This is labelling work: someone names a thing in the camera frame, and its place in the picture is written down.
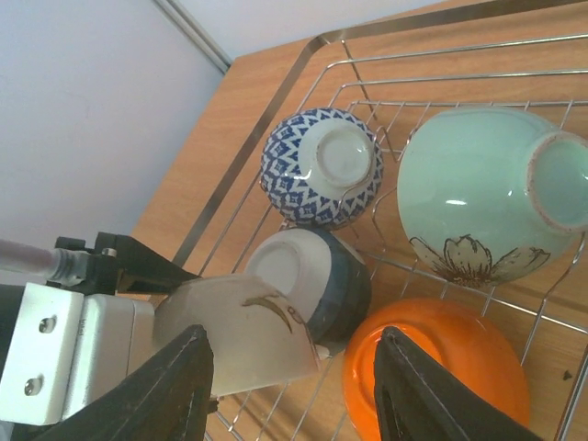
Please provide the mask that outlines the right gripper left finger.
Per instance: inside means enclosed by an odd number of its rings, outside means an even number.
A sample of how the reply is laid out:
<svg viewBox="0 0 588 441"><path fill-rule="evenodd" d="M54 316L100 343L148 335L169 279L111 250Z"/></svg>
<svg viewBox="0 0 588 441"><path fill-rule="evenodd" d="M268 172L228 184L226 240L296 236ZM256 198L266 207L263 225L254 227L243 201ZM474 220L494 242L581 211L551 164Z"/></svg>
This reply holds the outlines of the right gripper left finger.
<svg viewBox="0 0 588 441"><path fill-rule="evenodd" d="M202 440L210 408L213 354L190 325L115 389L39 440Z"/></svg>

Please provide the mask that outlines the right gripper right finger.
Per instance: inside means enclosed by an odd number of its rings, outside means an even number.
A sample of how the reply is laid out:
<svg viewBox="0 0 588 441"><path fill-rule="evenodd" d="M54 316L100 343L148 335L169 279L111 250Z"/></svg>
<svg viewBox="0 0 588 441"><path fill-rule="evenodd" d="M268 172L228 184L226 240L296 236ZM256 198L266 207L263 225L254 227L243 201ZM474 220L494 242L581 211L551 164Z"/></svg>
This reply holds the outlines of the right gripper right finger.
<svg viewBox="0 0 588 441"><path fill-rule="evenodd" d="M376 347L374 398L382 440L538 440L468 389L395 326Z"/></svg>

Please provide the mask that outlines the white bowl black outside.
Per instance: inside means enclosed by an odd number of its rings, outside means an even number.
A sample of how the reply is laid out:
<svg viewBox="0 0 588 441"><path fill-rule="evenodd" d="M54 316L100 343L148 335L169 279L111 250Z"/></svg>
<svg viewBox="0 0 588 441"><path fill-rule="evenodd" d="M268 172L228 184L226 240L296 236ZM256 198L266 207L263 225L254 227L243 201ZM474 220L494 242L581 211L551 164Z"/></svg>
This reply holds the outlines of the white bowl black outside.
<svg viewBox="0 0 588 441"><path fill-rule="evenodd" d="M322 358L343 352L368 315L368 267L353 247L327 231L298 227L277 232L254 250L244 272L288 299Z"/></svg>

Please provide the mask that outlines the red patterned bowl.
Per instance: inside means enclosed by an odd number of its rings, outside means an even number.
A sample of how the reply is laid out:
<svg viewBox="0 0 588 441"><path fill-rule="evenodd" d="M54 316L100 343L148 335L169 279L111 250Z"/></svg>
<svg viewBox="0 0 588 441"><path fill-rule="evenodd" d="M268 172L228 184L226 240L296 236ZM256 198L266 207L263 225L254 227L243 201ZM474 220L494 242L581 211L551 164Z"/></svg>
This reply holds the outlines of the red patterned bowl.
<svg viewBox="0 0 588 441"><path fill-rule="evenodd" d="M364 120L340 108L313 107L271 130L260 187L285 220L333 231L367 210L383 175L382 150Z"/></svg>

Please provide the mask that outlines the teal ceramic bowl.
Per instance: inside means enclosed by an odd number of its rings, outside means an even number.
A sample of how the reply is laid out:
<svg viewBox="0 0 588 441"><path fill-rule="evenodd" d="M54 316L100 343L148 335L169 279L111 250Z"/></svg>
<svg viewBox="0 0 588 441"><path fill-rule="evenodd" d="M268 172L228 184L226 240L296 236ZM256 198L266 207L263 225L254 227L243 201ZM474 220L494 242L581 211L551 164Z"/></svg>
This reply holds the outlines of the teal ceramic bowl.
<svg viewBox="0 0 588 441"><path fill-rule="evenodd" d="M587 141L529 111L459 107L422 124L397 181L419 259L470 288L525 277L587 230Z"/></svg>

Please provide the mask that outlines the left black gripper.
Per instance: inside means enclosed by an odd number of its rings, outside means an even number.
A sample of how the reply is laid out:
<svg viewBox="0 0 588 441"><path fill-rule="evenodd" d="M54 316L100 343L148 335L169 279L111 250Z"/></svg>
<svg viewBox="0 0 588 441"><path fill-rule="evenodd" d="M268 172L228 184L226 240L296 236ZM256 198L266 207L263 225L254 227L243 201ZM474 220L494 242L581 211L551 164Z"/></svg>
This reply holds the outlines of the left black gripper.
<svg viewBox="0 0 588 441"><path fill-rule="evenodd" d="M170 295L198 278L128 235L100 232L92 248L84 240L60 237L55 247L89 253L83 280L71 287L86 296L118 292Z"/></svg>

